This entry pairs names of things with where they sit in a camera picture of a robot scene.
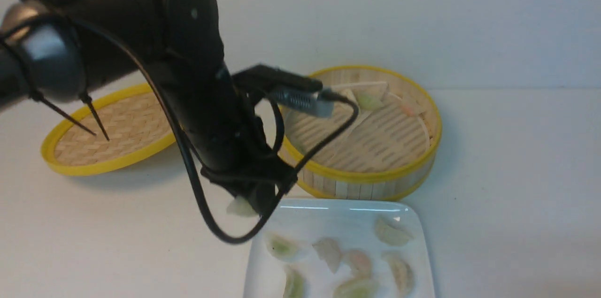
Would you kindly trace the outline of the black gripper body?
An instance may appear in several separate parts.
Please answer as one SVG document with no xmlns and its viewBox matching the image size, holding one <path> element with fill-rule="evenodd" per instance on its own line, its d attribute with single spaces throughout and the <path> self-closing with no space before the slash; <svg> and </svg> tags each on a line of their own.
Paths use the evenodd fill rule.
<svg viewBox="0 0 601 298">
<path fill-rule="evenodd" d="M 157 86 L 202 162 L 202 174 L 259 215 L 276 204 L 276 188 L 293 182 L 292 167 L 266 141 L 262 121 L 225 65 L 195 70 L 183 61 L 160 62 Z"/>
</svg>

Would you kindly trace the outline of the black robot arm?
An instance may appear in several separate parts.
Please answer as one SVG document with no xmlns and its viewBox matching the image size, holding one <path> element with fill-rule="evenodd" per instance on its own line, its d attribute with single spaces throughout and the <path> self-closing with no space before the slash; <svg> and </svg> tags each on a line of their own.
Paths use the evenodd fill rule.
<svg viewBox="0 0 601 298">
<path fill-rule="evenodd" d="M 90 102 L 141 71 L 174 130 L 202 214 L 199 175 L 262 217 L 296 182 L 254 108 L 303 77 L 257 65 L 230 75 L 217 0 L 19 0 L 1 20 L 1 108 L 24 99 Z"/>
</svg>

